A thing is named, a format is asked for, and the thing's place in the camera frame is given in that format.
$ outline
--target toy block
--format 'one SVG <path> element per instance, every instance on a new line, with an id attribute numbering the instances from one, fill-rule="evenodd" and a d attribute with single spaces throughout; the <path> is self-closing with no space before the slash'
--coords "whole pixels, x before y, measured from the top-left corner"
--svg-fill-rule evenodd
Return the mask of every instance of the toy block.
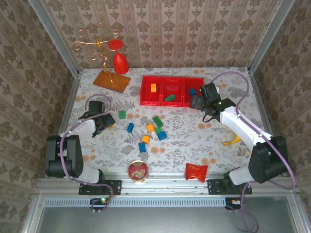
<path id="1" fill-rule="evenodd" d="M 158 116 L 152 118 L 152 120 L 154 120 L 155 124 L 158 126 L 158 127 L 162 127 L 163 126 L 163 123 L 162 121 L 160 120 L 160 118 Z"/>
<path id="2" fill-rule="evenodd" d="M 152 124 L 149 124 L 149 125 L 147 125 L 147 130 L 149 133 L 152 133 L 155 130 L 155 128 Z"/>
<path id="3" fill-rule="evenodd" d="M 158 138 L 159 138 L 160 141 L 162 141 L 162 140 L 164 140 L 164 139 L 167 138 L 167 135 L 166 135 L 165 132 L 159 132 L 159 133 L 157 134 L 157 136 L 158 136 Z"/>
<path id="4" fill-rule="evenodd" d="M 156 92 L 156 83 L 152 83 L 152 84 L 150 85 L 150 88 L 151 88 L 151 93 Z"/>
<path id="5" fill-rule="evenodd" d="M 146 143 L 144 143 L 144 142 L 139 143 L 139 151 L 141 153 L 146 152 Z"/>
<path id="6" fill-rule="evenodd" d="M 146 144 L 148 144 L 149 143 L 149 136 L 147 136 L 147 135 L 144 135 L 143 137 L 142 137 L 142 142 L 144 142 L 144 143 L 146 143 Z"/>
<path id="7" fill-rule="evenodd" d="M 129 124 L 128 124 L 128 127 L 127 127 L 127 132 L 128 132 L 128 133 L 132 133 L 133 128 L 134 128 L 134 124 L 133 124 L 133 123 L 129 123 Z"/>
<path id="8" fill-rule="evenodd" d="M 194 96 L 194 95 L 196 95 L 196 91 L 195 91 L 195 89 L 190 89 L 189 90 L 189 95 L 191 95 L 191 96 Z"/>
<path id="9" fill-rule="evenodd" d="M 175 95 L 171 94 L 164 101 L 173 101 L 175 99 Z"/>
<path id="10" fill-rule="evenodd" d="M 125 119 L 126 118 L 126 112 L 125 111 L 119 111 L 119 118 Z"/>
<path id="11" fill-rule="evenodd" d="M 160 127 L 155 128 L 155 133 L 156 133 L 157 135 L 159 134 L 159 132 L 162 132 L 161 128 L 160 128 Z"/>

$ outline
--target red bin compartment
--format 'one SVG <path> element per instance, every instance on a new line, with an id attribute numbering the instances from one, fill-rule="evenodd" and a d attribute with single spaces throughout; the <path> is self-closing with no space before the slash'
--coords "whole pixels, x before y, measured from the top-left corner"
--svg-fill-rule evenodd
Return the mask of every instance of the red bin compartment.
<path id="1" fill-rule="evenodd" d="M 151 84 L 156 84 L 156 93 L 151 93 Z M 201 95 L 200 86 L 204 85 L 203 78 L 175 76 L 143 76 L 140 89 L 140 104 L 155 106 L 189 107 L 191 96 L 189 90 L 194 88 Z M 174 95 L 173 101 L 164 101 Z"/>

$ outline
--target tin can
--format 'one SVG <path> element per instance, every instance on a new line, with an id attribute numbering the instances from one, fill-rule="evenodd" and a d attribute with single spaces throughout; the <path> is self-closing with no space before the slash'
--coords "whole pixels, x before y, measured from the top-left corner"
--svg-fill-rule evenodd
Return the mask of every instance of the tin can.
<path id="1" fill-rule="evenodd" d="M 143 182 L 148 176 L 148 167 L 141 160 L 133 161 L 128 167 L 127 173 L 135 182 Z"/>

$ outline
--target yellow toy block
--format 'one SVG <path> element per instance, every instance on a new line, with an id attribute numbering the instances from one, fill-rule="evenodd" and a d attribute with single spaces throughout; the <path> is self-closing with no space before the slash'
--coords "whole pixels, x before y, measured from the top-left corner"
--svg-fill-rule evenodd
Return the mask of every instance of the yellow toy block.
<path id="1" fill-rule="evenodd" d="M 156 92 L 156 83 L 151 84 L 151 93 Z"/>
<path id="2" fill-rule="evenodd" d="M 149 144 L 149 136 L 147 136 L 147 135 L 144 135 L 143 137 L 142 137 L 142 142 L 144 142 L 144 143 L 146 143 L 146 144 Z"/>
<path id="3" fill-rule="evenodd" d="M 155 131 L 155 128 L 152 124 L 147 125 L 147 130 L 149 133 L 152 133 L 153 131 Z"/>

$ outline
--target green toy block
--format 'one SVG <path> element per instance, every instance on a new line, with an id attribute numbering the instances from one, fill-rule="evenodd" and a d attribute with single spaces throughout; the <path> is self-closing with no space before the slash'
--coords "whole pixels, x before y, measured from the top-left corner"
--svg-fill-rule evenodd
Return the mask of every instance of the green toy block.
<path id="1" fill-rule="evenodd" d="M 155 124 L 158 126 L 158 127 L 162 127 L 163 126 L 163 123 L 162 121 L 160 120 L 160 118 L 158 116 L 156 116 L 155 118 L 153 118 L 152 120 L 154 120 Z"/>
<path id="2" fill-rule="evenodd" d="M 155 128 L 155 133 L 156 133 L 156 134 L 158 134 L 158 133 L 160 133 L 160 132 L 162 132 L 162 130 L 161 130 L 161 128 L 160 128 L 160 127 Z"/>
<path id="3" fill-rule="evenodd" d="M 126 118 L 126 112 L 125 111 L 119 111 L 119 118 L 125 119 Z"/>
<path id="4" fill-rule="evenodd" d="M 175 99 L 175 95 L 171 94 L 164 101 L 173 101 Z"/>

